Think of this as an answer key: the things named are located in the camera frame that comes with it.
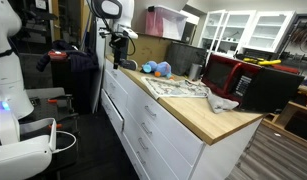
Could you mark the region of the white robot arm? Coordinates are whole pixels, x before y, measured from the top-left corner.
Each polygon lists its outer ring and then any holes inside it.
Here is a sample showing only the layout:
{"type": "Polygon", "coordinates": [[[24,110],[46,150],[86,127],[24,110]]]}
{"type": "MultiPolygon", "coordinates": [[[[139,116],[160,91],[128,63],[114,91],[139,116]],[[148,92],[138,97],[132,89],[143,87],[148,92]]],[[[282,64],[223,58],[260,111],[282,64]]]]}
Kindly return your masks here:
{"type": "Polygon", "coordinates": [[[28,180],[63,168],[52,164],[62,152],[57,147],[56,120],[19,122],[34,110],[24,88],[19,56],[9,43],[21,26],[9,1],[0,0],[0,180],[28,180]]]}

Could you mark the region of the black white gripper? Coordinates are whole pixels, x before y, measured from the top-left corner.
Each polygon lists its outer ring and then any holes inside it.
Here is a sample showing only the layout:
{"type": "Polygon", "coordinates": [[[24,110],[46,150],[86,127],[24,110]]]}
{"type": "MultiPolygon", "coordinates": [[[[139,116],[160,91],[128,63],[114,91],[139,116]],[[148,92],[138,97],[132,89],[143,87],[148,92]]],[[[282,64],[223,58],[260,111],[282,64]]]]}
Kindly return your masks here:
{"type": "Polygon", "coordinates": [[[118,69],[120,64],[120,59],[125,59],[129,56],[128,53],[128,41],[131,41],[134,46],[134,39],[138,38],[138,35],[127,27],[122,27],[118,31],[109,30],[108,28],[101,27],[99,35],[102,38],[106,38],[108,35],[111,36],[109,46],[114,50],[114,62],[113,69],[118,69]]]}

